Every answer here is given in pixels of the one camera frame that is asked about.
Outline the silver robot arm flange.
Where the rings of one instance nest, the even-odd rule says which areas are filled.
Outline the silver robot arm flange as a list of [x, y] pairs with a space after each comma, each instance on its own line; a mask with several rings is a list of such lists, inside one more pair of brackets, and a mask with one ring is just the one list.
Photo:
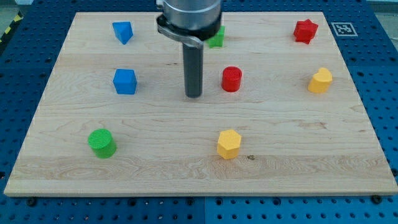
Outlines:
[[220, 0], [155, 0], [155, 5], [162, 11], [158, 32], [188, 47], [201, 49], [220, 29]]

